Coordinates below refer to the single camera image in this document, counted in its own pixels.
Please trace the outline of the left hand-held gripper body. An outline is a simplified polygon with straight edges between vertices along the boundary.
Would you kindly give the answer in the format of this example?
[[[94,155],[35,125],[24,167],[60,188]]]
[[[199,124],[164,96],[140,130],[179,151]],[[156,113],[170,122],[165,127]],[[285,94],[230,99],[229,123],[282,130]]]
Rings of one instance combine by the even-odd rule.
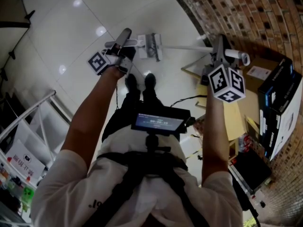
[[[87,61],[96,75],[102,75],[109,67],[116,67],[127,75],[132,68],[132,61],[123,56],[122,48],[106,48],[102,52],[97,51]]]

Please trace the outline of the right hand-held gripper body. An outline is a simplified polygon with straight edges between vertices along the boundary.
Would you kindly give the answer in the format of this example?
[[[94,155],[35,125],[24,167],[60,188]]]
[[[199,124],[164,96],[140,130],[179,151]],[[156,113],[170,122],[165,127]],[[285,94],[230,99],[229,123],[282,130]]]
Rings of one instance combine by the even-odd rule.
[[[201,84],[210,86],[213,96],[226,103],[234,103],[246,97],[244,77],[222,62],[205,66]]]

